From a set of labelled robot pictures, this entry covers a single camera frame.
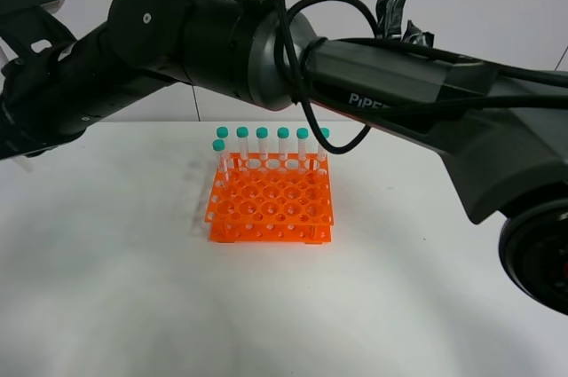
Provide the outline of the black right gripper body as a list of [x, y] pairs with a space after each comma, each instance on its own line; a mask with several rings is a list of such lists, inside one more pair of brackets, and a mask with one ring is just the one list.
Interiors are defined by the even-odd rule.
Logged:
[[41, 5], [1, 8], [1, 36], [17, 56], [3, 68], [1, 157], [34, 156], [105, 118], [99, 24], [76, 39]]

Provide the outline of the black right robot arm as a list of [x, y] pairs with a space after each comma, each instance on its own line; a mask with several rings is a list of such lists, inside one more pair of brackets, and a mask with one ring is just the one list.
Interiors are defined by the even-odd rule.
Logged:
[[436, 152], [533, 300], [567, 311], [567, 76], [398, 35], [393, 0], [112, 0], [76, 38], [63, 0], [1, 0], [1, 156], [34, 157], [176, 83], [279, 111], [319, 105]]

